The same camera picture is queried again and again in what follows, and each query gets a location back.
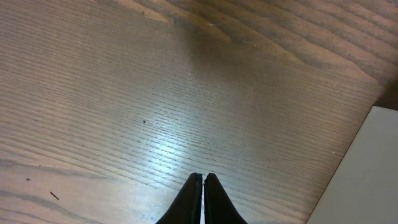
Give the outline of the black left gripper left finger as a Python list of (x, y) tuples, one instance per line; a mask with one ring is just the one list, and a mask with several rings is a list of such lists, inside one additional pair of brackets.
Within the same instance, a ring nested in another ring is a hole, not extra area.
[(156, 224), (200, 224), (202, 182), (201, 174), (190, 174), (168, 210)]

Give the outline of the white cardboard box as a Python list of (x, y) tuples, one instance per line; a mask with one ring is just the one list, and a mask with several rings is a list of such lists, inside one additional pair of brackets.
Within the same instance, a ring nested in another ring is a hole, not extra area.
[(397, 111), (374, 106), (309, 223), (397, 224)]

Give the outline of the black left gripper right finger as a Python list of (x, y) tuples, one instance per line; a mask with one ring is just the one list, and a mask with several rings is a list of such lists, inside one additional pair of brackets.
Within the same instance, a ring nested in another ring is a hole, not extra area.
[(247, 224), (214, 173), (205, 179), (204, 208), (206, 224)]

